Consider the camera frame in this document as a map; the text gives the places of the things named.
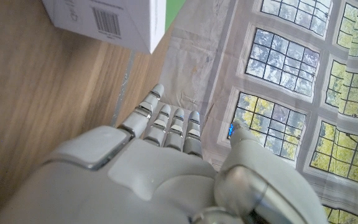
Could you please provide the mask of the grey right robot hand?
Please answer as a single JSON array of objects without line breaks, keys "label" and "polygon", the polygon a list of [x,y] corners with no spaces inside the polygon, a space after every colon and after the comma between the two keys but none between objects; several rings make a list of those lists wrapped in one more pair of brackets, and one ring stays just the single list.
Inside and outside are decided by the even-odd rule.
[{"label": "grey right robot hand", "polygon": [[306,179],[235,122],[219,170],[202,158],[200,116],[159,107],[155,85],[116,128],[56,148],[0,223],[326,223]]}]

